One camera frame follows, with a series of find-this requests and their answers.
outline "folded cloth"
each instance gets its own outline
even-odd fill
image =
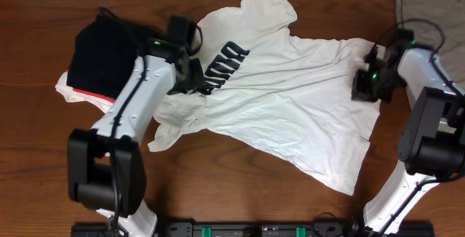
[[[445,34],[439,50],[441,64],[449,77],[465,89],[465,0],[396,0],[397,22],[422,18],[438,24]],[[439,33],[425,23],[406,23],[415,39],[422,44],[438,45]]]
[[[352,79],[373,43],[289,36],[296,19],[287,0],[242,0],[203,18],[206,82],[165,97],[149,149],[209,129],[352,195],[379,115],[379,103],[351,101]]]

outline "white t-shirt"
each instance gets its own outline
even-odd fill
[[[198,57],[211,94],[166,96],[150,150],[209,129],[352,195],[379,115],[379,103],[351,101],[352,79],[373,43],[289,36],[295,20],[287,0],[242,0],[203,18]]]

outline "tabletop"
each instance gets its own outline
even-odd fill
[[[375,41],[395,23],[395,0],[289,0],[298,20],[291,35]],[[165,28],[170,15],[200,20],[240,0],[0,0],[0,236],[69,236],[74,222],[104,218],[68,197],[66,143],[71,131],[102,116],[89,103],[66,103],[55,91],[74,38],[96,7]],[[162,219],[198,222],[310,221],[321,212],[350,218],[381,189],[397,162],[410,108],[395,91],[371,136],[354,196],[327,188],[292,164],[210,131],[183,135],[150,153],[157,123],[142,144],[145,201]],[[407,216],[433,222],[437,236],[465,236],[465,180],[443,184]]]

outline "red stripe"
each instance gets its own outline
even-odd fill
[[[81,94],[85,94],[85,95],[90,95],[90,96],[93,96],[93,97],[97,97],[97,98],[100,98],[100,99],[104,99],[104,100],[107,100],[108,102],[110,103],[115,103],[115,100],[113,99],[110,99],[106,96],[103,96],[103,95],[98,95],[98,94],[95,94],[93,92],[86,92],[86,91],[83,91],[83,90],[80,90],[80,89],[76,89],[76,88],[73,88],[73,91],[74,92],[80,92]]]

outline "brown wooden surface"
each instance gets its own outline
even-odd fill
[[[395,22],[394,0],[289,0],[299,19],[291,34],[374,41]],[[173,13],[200,20],[240,0],[0,0],[0,236],[69,236],[76,222],[102,217],[68,198],[66,141],[102,116],[89,103],[66,103],[54,90],[76,34],[106,5],[116,14],[164,27]],[[201,222],[306,221],[320,212],[350,217],[395,167],[409,115],[403,90],[381,115],[354,196],[331,190],[286,161],[233,138],[202,131],[143,157],[145,200],[161,217]],[[408,215],[431,220],[438,236],[465,236],[465,180],[441,185]]]

